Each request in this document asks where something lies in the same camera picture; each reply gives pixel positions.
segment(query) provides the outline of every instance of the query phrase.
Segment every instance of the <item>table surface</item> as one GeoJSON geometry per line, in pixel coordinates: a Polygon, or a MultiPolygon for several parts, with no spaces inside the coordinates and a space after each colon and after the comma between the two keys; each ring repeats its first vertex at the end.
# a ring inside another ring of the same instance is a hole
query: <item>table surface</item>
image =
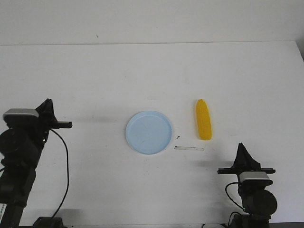
{"type": "MultiPolygon", "coordinates": [[[[66,225],[227,222],[224,188],[239,142],[275,168],[272,222],[303,221],[304,64],[294,42],[0,47],[0,113],[53,99],[70,151],[66,225]],[[205,99],[213,139],[198,139],[194,107],[205,99]],[[130,118],[145,110],[173,126],[168,148],[133,151],[130,118]],[[204,151],[175,150],[175,146],[204,151]]],[[[2,122],[0,130],[6,129],[2,122]]],[[[66,187],[65,151],[50,134],[22,225],[50,216],[66,187]]],[[[237,189],[230,194],[240,202],[237,189]]]]}

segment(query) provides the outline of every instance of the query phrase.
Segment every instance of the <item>black cable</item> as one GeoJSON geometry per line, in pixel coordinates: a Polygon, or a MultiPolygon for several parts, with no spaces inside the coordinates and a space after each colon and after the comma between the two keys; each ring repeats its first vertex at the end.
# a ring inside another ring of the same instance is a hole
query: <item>black cable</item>
{"type": "Polygon", "coordinates": [[[63,202],[64,202],[65,199],[66,199],[68,187],[69,187],[69,185],[70,185],[70,173],[69,173],[69,170],[68,170],[68,150],[67,150],[66,142],[65,142],[65,141],[63,140],[63,138],[62,138],[57,132],[55,132],[53,129],[51,129],[51,131],[54,132],[54,133],[61,139],[61,141],[62,141],[63,144],[65,145],[65,148],[66,148],[66,155],[67,155],[67,156],[66,156],[66,162],[67,162],[67,163],[66,163],[66,174],[67,174],[66,192],[65,192],[65,195],[63,196],[63,199],[62,199],[62,201],[61,201],[59,207],[57,208],[57,210],[55,211],[55,213],[54,213],[53,216],[51,217],[51,219],[52,219],[52,218],[55,217],[55,215],[58,213],[58,211],[60,210],[60,208],[61,208],[63,202]]]}
{"type": "Polygon", "coordinates": [[[239,208],[241,208],[241,209],[243,210],[243,208],[242,208],[240,205],[238,205],[238,204],[229,196],[229,194],[228,194],[228,192],[227,192],[227,187],[230,186],[230,185],[232,185],[232,184],[238,184],[238,182],[232,182],[232,183],[226,185],[226,187],[225,187],[225,192],[226,192],[227,196],[229,197],[229,199],[231,199],[231,201],[234,202],[235,205],[237,205],[239,208]]]}
{"type": "Polygon", "coordinates": [[[236,211],[233,211],[233,212],[230,214],[230,216],[229,216],[228,227],[229,227],[229,224],[230,224],[231,216],[232,216],[233,214],[239,214],[239,215],[241,215],[240,213],[238,213],[238,212],[236,212],[236,211]]]}

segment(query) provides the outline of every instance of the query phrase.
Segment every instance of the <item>plate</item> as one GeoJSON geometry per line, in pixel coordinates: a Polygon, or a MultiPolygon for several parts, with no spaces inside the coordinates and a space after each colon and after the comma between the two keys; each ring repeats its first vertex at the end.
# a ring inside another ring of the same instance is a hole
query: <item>plate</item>
{"type": "Polygon", "coordinates": [[[172,138],[172,127],[168,118],[156,111],[136,114],[126,128],[126,139],[130,147],[142,154],[156,154],[164,150],[172,138]]]}

